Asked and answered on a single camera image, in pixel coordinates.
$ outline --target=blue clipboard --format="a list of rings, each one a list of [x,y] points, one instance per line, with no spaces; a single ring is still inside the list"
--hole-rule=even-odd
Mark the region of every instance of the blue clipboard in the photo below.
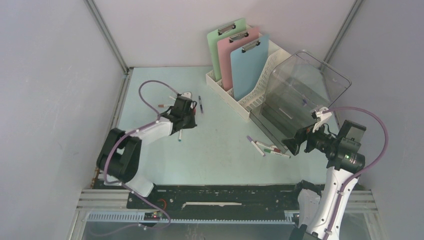
[[[268,59],[270,36],[259,39],[231,52],[231,73],[234,99],[240,101],[256,86]]]

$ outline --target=white wall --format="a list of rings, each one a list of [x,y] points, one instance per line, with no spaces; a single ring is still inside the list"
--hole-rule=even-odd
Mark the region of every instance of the white wall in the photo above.
[[[354,0],[96,0],[130,67],[210,66],[206,35],[246,18],[289,53],[323,59]]]
[[[65,239],[122,70],[82,0],[0,3],[0,239]]]
[[[389,132],[380,163],[360,181],[372,189],[389,239],[423,239],[424,1],[365,1],[332,65],[352,79],[339,106],[376,113]],[[370,163],[383,131],[370,117],[341,112],[368,127],[361,152]]]

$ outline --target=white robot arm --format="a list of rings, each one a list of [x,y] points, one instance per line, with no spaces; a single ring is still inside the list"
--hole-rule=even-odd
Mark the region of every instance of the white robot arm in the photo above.
[[[358,153],[358,149],[366,128],[346,120],[336,137],[326,134],[323,124],[331,116],[330,112],[322,114],[326,110],[321,108],[313,114],[317,119],[315,125],[300,129],[294,138],[284,142],[296,155],[300,144],[307,141],[306,153],[318,149],[325,153],[328,159],[322,196],[321,192],[311,189],[302,189],[299,193],[297,198],[300,209],[299,224],[298,228],[293,230],[290,240],[339,240],[346,205],[358,179],[353,178],[345,186],[343,193],[342,184],[365,166],[365,157]],[[340,194],[342,194],[340,204],[336,204]],[[331,224],[332,228],[328,229],[334,213],[336,213],[335,221]]]
[[[97,167],[105,171],[108,162],[107,180],[113,177],[116,180],[114,183],[125,184],[142,197],[147,197],[154,184],[143,176],[143,171],[139,171],[142,145],[149,145],[182,129],[194,128],[196,126],[195,107],[196,102],[191,100],[191,93],[185,92],[178,95],[174,105],[161,113],[156,121],[127,132],[118,128],[112,129],[97,159]],[[117,149],[123,149],[123,152],[118,153]]]

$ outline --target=tabletop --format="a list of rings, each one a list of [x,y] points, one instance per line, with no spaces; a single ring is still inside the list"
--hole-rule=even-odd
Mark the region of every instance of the tabletop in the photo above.
[[[206,85],[205,74],[211,70],[211,66],[134,68],[119,129],[138,128],[156,118],[138,93],[139,86],[148,80],[165,82],[179,93],[191,92],[195,101],[200,95],[204,110],[201,113],[197,107],[197,127],[184,129],[182,141],[178,141],[179,134],[175,133],[141,146],[138,170],[147,179],[162,185],[295,184],[301,180],[325,183],[327,159],[316,149],[311,153],[301,151],[291,158],[261,156],[247,135],[266,144],[272,142],[255,123],[245,122]],[[175,94],[161,84],[146,84],[141,93],[153,106],[174,103],[169,96]],[[335,120],[329,124],[337,132]]]

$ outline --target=transparent container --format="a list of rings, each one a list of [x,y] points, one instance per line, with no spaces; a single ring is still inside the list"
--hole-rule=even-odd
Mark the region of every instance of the transparent container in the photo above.
[[[349,87],[346,76],[307,51],[298,51],[270,74],[263,103],[250,118],[280,148],[282,140],[315,123],[311,113],[329,108]]]

